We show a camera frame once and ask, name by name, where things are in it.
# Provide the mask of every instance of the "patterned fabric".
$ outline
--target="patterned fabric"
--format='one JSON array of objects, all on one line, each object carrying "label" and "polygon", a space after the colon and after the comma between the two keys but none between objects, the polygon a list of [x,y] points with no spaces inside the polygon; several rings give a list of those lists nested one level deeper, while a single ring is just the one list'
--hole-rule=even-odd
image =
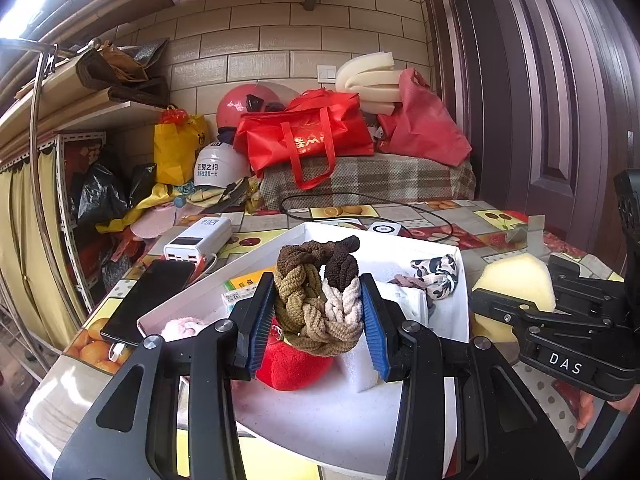
[{"label": "patterned fabric", "polygon": [[452,294],[458,284],[458,267],[453,256],[447,254],[430,260],[412,260],[415,277],[427,283],[427,294],[441,300]]},{"label": "patterned fabric", "polygon": [[430,300],[442,300],[456,290],[458,284],[458,267],[453,256],[431,258],[429,260],[412,260],[415,276],[396,276],[389,282],[409,288],[421,288]]},{"label": "patterned fabric", "polygon": [[[305,180],[326,171],[326,158],[302,159]],[[289,163],[264,170],[260,194],[266,209],[278,209],[284,197],[328,192],[359,192],[396,202],[422,202],[438,198],[473,199],[476,178],[468,160],[457,168],[426,158],[387,155],[339,156],[332,176],[310,191],[300,191],[293,181]],[[349,196],[303,196],[287,201],[287,208],[326,207],[368,203]]]}]

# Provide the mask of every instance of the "plaid blanket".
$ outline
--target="plaid blanket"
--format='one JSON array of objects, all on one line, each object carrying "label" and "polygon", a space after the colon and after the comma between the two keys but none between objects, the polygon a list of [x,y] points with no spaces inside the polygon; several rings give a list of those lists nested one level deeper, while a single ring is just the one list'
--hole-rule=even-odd
[{"label": "plaid blanket", "polygon": [[[326,171],[326,158],[302,159],[305,180]],[[300,191],[293,180],[289,163],[264,170],[260,194],[267,209],[278,209],[280,201],[292,195],[317,195],[329,192],[358,192],[396,202],[421,202],[437,199],[473,199],[476,178],[468,160],[457,168],[443,166],[426,158],[387,155],[339,156],[329,179],[310,191]],[[364,203],[356,196],[301,196],[287,201],[287,209],[326,207]]]}]

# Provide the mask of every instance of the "yellow bag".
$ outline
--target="yellow bag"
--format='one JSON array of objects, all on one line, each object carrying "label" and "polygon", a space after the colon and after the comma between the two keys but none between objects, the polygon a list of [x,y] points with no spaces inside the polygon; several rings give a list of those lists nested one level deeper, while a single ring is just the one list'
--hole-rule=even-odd
[{"label": "yellow bag", "polygon": [[156,124],[154,162],[156,181],[181,186],[193,178],[193,167],[207,137],[207,122],[201,115],[189,116],[182,124]]}]

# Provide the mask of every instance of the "white helmet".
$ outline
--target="white helmet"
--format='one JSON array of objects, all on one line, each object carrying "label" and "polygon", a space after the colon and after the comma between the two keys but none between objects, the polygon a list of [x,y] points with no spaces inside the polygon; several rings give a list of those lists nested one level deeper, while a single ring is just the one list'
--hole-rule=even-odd
[{"label": "white helmet", "polygon": [[200,150],[193,171],[196,186],[226,187],[251,175],[249,161],[224,142],[212,142]]}]

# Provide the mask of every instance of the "yellow sponge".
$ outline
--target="yellow sponge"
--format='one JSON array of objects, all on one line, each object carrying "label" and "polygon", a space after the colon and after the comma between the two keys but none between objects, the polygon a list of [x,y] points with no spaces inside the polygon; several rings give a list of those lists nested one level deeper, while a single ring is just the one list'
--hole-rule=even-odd
[{"label": "yellow sponge", "polygon": [[[546,312],[556,308],[549,271],[543,262],[531,254],[520,254],[487,265],[473,290],[476,288],[533,301],[539,310]],[[474,335],[484,335],[494,343],[517,340],[510,325],[479,314],[474,314],[471,330]]]}]

